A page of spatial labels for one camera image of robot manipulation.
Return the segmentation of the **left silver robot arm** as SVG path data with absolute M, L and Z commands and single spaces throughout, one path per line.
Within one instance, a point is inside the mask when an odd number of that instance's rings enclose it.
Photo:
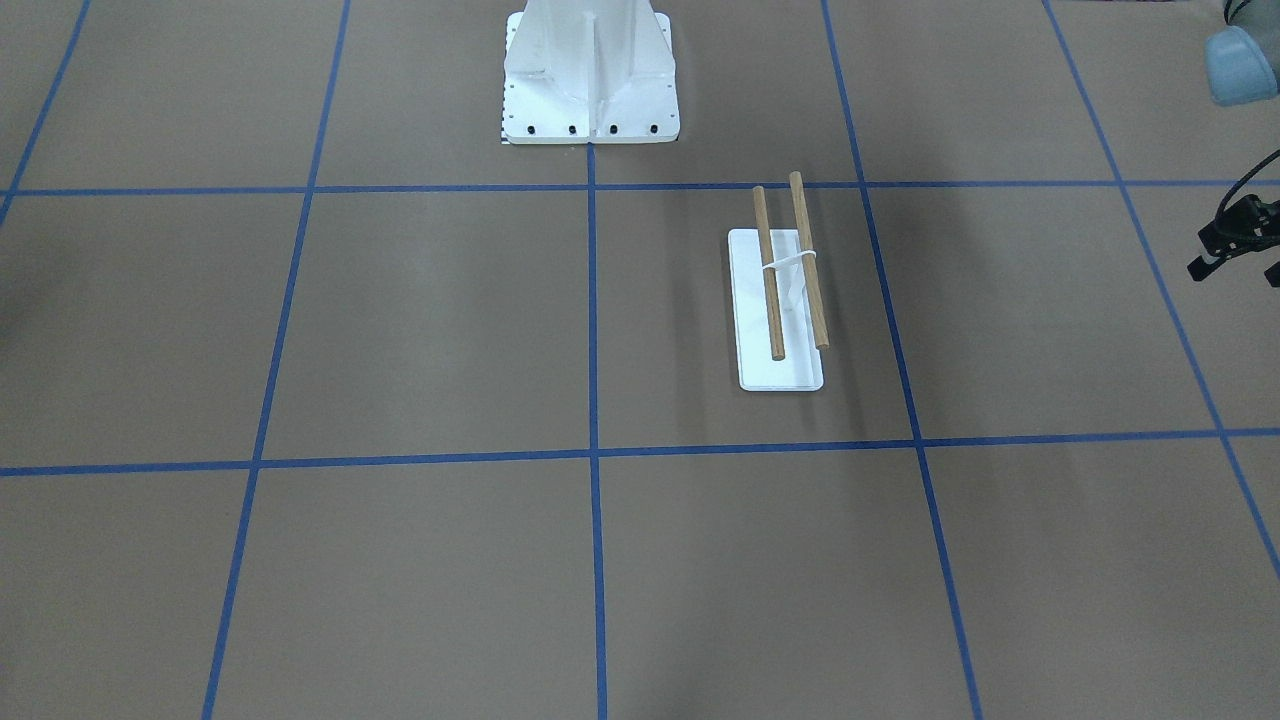
M 1221 108 L 1279 95 L 1279 3 L 1224 1 L 1222 28 L 1204 42 L 1210 96 Z

